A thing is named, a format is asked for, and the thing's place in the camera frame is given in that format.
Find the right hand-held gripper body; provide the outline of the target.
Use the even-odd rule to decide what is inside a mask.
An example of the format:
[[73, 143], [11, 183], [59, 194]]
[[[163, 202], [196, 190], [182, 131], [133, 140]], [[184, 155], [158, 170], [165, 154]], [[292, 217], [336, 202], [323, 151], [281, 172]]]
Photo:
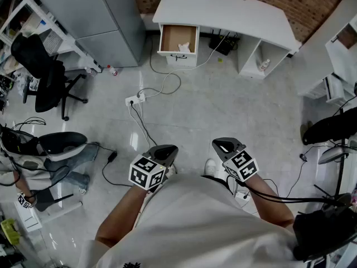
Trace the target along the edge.
[[212, 141], [212, 146], [223, 163], [228, 175], [246, 182], [259, 171], [256, 159], [248, 152], [245, 144], [233, 137], [221, 137]]

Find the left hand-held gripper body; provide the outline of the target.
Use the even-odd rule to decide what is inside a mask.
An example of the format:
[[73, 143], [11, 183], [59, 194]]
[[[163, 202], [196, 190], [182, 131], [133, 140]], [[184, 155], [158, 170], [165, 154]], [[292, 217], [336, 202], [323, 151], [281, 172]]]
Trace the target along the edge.
[[167, 179], [166, 174], [178, 151], [175, 145], [159, 145], [137, 155], [130, 164], [128, 180], [146, 191], [154, 192]]

